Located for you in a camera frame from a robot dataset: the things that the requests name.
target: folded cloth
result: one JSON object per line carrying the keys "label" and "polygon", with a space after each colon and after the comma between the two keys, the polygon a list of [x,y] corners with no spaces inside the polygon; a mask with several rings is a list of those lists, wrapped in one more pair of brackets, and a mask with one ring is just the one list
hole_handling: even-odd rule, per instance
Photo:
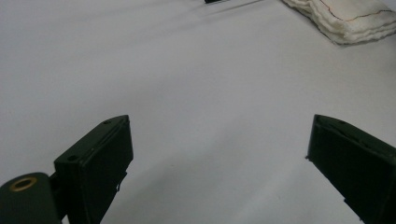
{"label": "folded cloth", "polygon": [[396,31],[396,12],[377,0],[283,0],[337,44],[380,39]]}

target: brass ring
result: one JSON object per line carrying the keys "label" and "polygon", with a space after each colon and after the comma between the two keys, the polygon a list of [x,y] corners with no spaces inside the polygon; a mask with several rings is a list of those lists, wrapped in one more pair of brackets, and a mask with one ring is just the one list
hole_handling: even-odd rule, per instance
{"label": "brass ring", "polygon": [[22,191],[22,190],[29,189],[30,187],[32,187],[35,184],[35,182],[37,182],[37,178],[35,178],[33,176],[27,176],[25,178],[15,181],[9,187],[9,189],[14,192]]}

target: tabletop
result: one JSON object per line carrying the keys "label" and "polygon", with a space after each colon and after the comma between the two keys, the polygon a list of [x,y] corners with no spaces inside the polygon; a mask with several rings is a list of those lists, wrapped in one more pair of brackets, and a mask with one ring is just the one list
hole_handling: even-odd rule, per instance
{"label": "tabletop", "polygon": [[0,182],[127,114],[102,223],[361,223],[304,157],[315,114],[396,146],[396,35],[337,46],[278,0],[0,3]]}

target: brown stitching line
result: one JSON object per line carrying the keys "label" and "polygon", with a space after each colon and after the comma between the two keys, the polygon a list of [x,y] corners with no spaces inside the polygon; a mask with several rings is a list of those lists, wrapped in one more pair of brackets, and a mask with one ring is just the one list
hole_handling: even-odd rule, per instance
{"label": "brown stitching line", "polygon": [[392,10],[389,10],[389,9],[387,9],[387,10],[381,9],[381,10],[378,10],[377,12],[374,12],[374,13],[370,13],[370,14],[362,15],[362,16],[357,16],[357,17],[355,17],[355,18],[353,18],[353,19],[349,19],[349,20],[343,20],[343,19],[341,19],[341,18],[335,16],[334,13],[332,13],[332,9],[331,9],[326,3],[324,3],[322,0],[319,0],[319,1],[329,9],[329,12],[330,12],[336,19],[338,19],[338,20],[340,20],[340,21],[354,21],[354,20],[356,20],[357,18],[360,18],[360,17],[368,17],[368,16],[371,16],[371,15],[377,15],[377,14],[379,14],[379,13],[381,13],[381,12],[392,12]]}

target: towel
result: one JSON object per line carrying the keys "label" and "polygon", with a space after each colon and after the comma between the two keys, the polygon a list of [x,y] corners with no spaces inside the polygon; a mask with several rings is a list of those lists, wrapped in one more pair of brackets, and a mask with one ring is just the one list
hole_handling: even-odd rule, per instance
{"label": "towel", "polygon": [[283,0],[337,44],[377,40],[396,31],[396,12],[377,0]]}

